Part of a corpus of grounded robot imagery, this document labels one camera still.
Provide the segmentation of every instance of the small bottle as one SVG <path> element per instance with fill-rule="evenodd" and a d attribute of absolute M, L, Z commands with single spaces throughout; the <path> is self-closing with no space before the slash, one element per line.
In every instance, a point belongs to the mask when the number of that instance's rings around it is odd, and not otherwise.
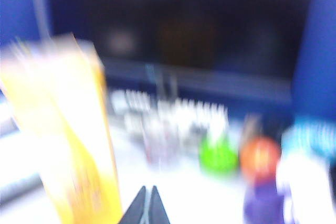
<path fill-rule="evenodd" d="M 227 114 L 212 118 L 208 134 L 202 140 L 199 148 L 199 163 L 203 170 L 217 175 L 225 175 L 236 169 L 238 155 L 230 145 L 227 129 Z"/>

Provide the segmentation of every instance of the toy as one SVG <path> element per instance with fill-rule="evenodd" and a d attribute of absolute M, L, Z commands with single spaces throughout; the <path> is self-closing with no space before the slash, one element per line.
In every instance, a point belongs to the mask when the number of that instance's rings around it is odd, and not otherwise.
<path fill-rule="evenodd" d="M 262 184 L 275 179 L 279 159 L 280 147 L 268 137 L 257 137 L 241 149 L 241 171 L 251 184 Z"/>

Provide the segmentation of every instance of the desk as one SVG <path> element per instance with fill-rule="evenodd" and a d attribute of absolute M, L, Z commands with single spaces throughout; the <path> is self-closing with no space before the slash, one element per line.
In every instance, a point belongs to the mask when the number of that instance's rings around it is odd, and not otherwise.
<path fill-rule="evenodd" d="M 241 176 L 216 179 L 202 174 L 197 158 L 181 157 L 170 170 L 152 169 L 143 146 L 111 129 L 117 163 L 122 208 L 127 210 L 142 185 L 157 185 L 170 222 L 243 223 L 246 184 Z M 0 223 L 56 224 L 57 214 L 43 188 L 38 188 L 1 208 Z"/>

